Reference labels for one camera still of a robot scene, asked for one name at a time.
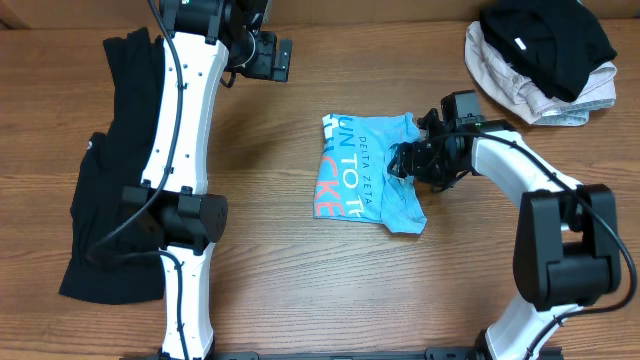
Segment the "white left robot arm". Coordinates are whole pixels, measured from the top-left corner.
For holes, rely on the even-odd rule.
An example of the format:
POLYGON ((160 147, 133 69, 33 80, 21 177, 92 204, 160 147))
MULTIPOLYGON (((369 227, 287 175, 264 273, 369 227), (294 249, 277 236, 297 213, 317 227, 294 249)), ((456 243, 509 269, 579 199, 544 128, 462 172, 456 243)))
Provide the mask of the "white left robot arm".
POLYGON ((123 191, 162 262, 166 331, 158 359, 211 359, 210 267, 228 202, 208 191, 217 90, 237 75, 286 82, 292 42, 262 30, 268 0, 151 2, 163 35, 164 84, 152 151, 139 185, 123 191))

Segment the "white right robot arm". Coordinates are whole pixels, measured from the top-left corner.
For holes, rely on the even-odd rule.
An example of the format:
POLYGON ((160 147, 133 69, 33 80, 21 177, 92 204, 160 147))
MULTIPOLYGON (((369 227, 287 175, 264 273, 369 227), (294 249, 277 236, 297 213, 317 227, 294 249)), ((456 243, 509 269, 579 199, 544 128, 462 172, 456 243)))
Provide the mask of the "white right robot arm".
POLYGON ((489 120, 473 90, 454 92, 417 121, 416 140, 391 148, 388 173, 445 191, 484 176, 519 211, 512 272, 517 294, 474 345, 430 347, 428 359, 560 359, 547 346, 572 317, 598 313, 630 259, 617 233, 613 192, 562 174, 505 120, 489 120))

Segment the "light blue t-shirt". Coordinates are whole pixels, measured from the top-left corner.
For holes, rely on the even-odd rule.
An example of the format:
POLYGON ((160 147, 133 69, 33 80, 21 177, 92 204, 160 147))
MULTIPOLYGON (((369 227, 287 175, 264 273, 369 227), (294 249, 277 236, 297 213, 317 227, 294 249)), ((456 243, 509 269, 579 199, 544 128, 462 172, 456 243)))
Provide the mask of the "light blue t-shirt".
POLYGON ((427 218, 413 178, 397 178, 387 170, 399 144, 420 138, 413 115, 328 114, 322 123, 325 143, 314 216, 382 224, 392 233, 422 233, 427 218))

